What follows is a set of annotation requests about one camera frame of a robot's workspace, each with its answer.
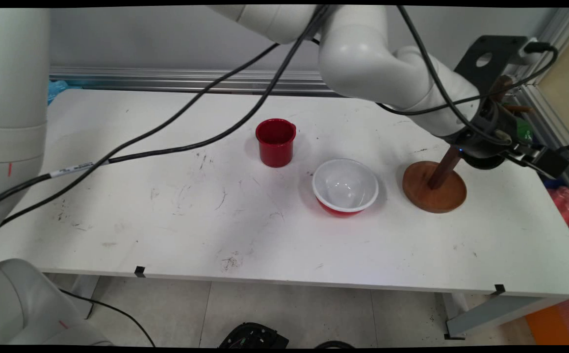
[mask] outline wooden base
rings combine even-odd
[[[420,161],[413,163],[404,172],[403,190],[406,197],[427,212],[443,214],[459,207],[468,191],[466,183],[455,171],[436,189],[429,187],[429,181],[439,163]]]

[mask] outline white table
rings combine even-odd
[[[96,161],[192,96],[63,92],[49,107],[43,172]],[[118,155],[202,141],[257,100],[205,95],[172,125]],[[254,129],[268,118],[298,127],[286,167],[260,162]],[[439,161],[447,148],[372,102],[270,97],[246,125],[213,145],[99,168],[62,198],[0,229],[0,261],[19,257],[42,271],[82,275],[133,277],[143,266],[146,277],[444,293],[490,294],[504,285],[500,303],[490,300],[463,315],[459,308],[448,321],[452,335],[569,299],[569,229],[533,170],[506,162],[482,171],[460,161],[455,170],[468,195],[457,210],[431,214],[408,201],[401,188],[406,167]],[[327,214],[311,189],[315,168],[338,157],[370,167],[381,186],[376,203],[349,219]],[[15,211],[76,177],[36,185]]]

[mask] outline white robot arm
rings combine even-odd
[[[211,7],[280,44],[298,39],[317,8],[287,4]],[[387,103],[401,112],[446,103],[419,49],[393,49],[385,6],[333,6],[322,20],[319,67],[331,89],[343,96]],[[453,101],[479,95],[480,87],[437,59],[431,57],[431,61]],[[40,171],[48,77],[49,11],[0,9],[0,192]],[[478,119],[475,116],[481,109],[477,101],[457,108],[467,124]],[[448,108],[415,115],[412,120],[446,141],[456,141],[466,127]],[[483,145],[475,146],[475,152],[488,151]],[[0,222],[23,194],[0,201]],[[73,304],[38,270],[22,260],[0,263],[0,343],[13,342],[109,344],[78,319]]]

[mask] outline white wall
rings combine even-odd
[[[406,6],[428,52],[454,68],[482,34],[538,36],[554,8]],[[388,7],[393,49],[414,45]],[[205,6],[52,9],[53,66],[233,69],[271,44]],[[252,69],[275,70],[289,46]],[[303,43],[290,70],[317,70],[317,47]]]

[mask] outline red mug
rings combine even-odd
[[[295,125],[284,119],[267,119],[256,127],[260,160],[273,168],[284,167],[293,158]]]

